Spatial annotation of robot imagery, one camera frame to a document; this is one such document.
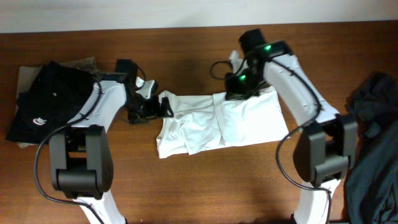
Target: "black cable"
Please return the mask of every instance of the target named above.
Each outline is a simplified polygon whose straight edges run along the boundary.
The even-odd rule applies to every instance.
[[[241,65],[239,66],[238,70],[234,74],[232,74],[232,75],[230,75],[230,76],[228,76],[226,78],[220,78],[220,77],[215,76],[214,73],[213,73],[213,68],[214,68],[215,65],[217,65],[219,63],[227,63],[230,67],[232,67],[231,62],[229,62],[229,61],[218,61],[218,62],[213,63],[211,65],[211,67],[210,67],[210,76],[212,78],[214,78],[215,80],[221,80],[221,81],[222,80],[230,80],[232,78],[235,78],[236,76],[238,76],[239,72],[242,70],[244,63],[248,60],[248,57],[250,57],[252,54],[255,54],[255,53],[256,53],[255,51],[247,53],[244,56],[243,61],[242,61]]]
[[[310,94],[313,96],[314,100],[316,101],[317,110],[316,110],[315,115],[314,115],[311,119],[309,119],[308,121],[306,121],[305,123],[303,123],[302,125],[300,125],[299,127],[295,128],[293,131],[291,131],[290,133],[288,133],[282,140],[279,141],[278,146],[277,146],[277,148],[276,148],[275,158],[276,158],[276,163],[278,164],[279,170],[281,171],[281,173],[283,174],[283,176],[284,176],[290,183],[292,183],[292,184],[295,185],[296,187],[299,187],[299,188],[304,189],[304,190],[311,190],[311,191],[321,190],[321,191],[324,191],[324,192],[327,193],[327,195],[328,195],[328,201],[329,201],[329,205],[328,205],[328,215],[327,215],[327,218],[326,218],[326,224],[327,224],[327,223],[329,222],[329,217],[330,217],[330,212],[331,212],[331,191],[328,190],[328,189],[322,188],[322,187],[307,187],[307,186],[304,186],[304,185],[301,185],[301,184],[297,183],[296,181],[294,181],[291,177],[289,177],[289,176],[287,175],[287,173],[286,173],[285,170],[283,169],[282,164],[280,163],[280,160],[279,160],[279,152],[280,152],[280,149],[282,148],[283,143],[285,143],[285,141],[286,141],[289,137],[293,136],[297,131],[299,131],[300,129],[302,129],[304,126],[306,126],[306,125],[308,125],[308,124],[310,124],[310,123],[312,123],[312,122],[314,122],[314,121],[316,120],[316,118],[319,116],[319,114],[321,113],[321,110],[322,110],[321,103],[320,103],[320,101],[319,101],[317,95],[315,94],[315,92],[314,92],[314,91],[312,90],[312,88],[310,88],[310,86],[308,85],[308,83],[307,83],[305,80],[303,80],[303,78],[300,77],[295,71],[291,70],[290,68],[286,67],[284,64],[282,64],[282,63],[280,63],[280,62],[278,62],[278,61],[276,61],[276,60],[274,60],[274,59],[271,59],[271,62],[276,63],[277,65],[281,66],[282,68],[284,68],[285,70],[287,70],[288,72],[290,72],[292,75],[294,75],[294,76],[306,87],[306,89],[310,92]]]
[[[137,65],[138,70],[142,73],[142,76],[144,78],[144,83],[142,84],[142,86],[137,87],[135,91],[142,89],[142,87],[144,87],[145,82],[147,81],[147,75],[145,74],[145,72],[143,71],[143,69],[141,69],[138,65]]]
[[[65,128],[67,128],[67,127],[70,127],[70,126],[72,126],[72,125],[74,125],[74,124],[77,124],[77,123],[79,123],[80,121],[83,121],[84,119],[86,119],[86,118],[94,111],[95,107],[96,107],[97,104],[100,102],[101,95],[103,94],[103,93],[102,93],[102,87],[101,87],[100,82],[99,82],[97,79],[94,78],[94,81],[98,84],[99,93],[98,93],[98,97],[97,97],[97,99],[95,100],[93,106],[92,106],[92,107],[90,108],[90,110],[88,110],[88,112],[87,112],[86,114],[84,114],[81,118],[77,119],[76,121],[69,122],[69,123],[67,123],[67,124],[65,124],[65,125],[63,125],[63,126],[57,128],[57,129],[55,129],[55,130],[52,131],[50,134],[48,134],[46,137],[44,137],[43,141],[40,143],[39,147],[37,148],[37,152],[36,152],[36,156],[35,156],[35,162],[34,162],[34,166],[33,166],[33,172],[34,172],[34,178],[35,178],[36,187],[38,188],[39,192],[43,195],[43,197],[45,197],[46,199],[49,199],[50,201],[53,201],[53,202],[64,203],[64,204],[68,204],[68,205],[79,205],[79,206],[84,206],[84,207],[88,208],[88,209],[93,213],[93,215],[98,219],[98,221],[99,221],[101,224],[104,224],[104,222],[102,221],[101,217],[98,216],[98,214],[94,211],[94,209],[91,207],[90,204],[88,204],[88,203],[83,203],[83,202],[74,202],[74,201],[69,201],[69,200],[61,200],[61,199],[57,199],[57,198],[53,198],[53,197],[51,197],[51,196],[48,196],[48,195],[44,192],[42,186],[40,185],[39,176],[38,176],[38,174],[37,174],[37,165],[38,165],[38,163],[39,163],[39,156],[40,156],[40,153],[41,153],[41,151],[42,151],[42,149],[43,149],[44,144],[45,144],[54,134],[57,134],[59,131],[65,129]]]
[[[256,94],[258,91],[260,91],[260,89],[266,84],[266,81],[262,81],[260,82],[260,84],[258,84],[256,87],[253,88],[253,90],[251,91],[251,94],[249,95],[249,97],[254,96],[254,94]]]

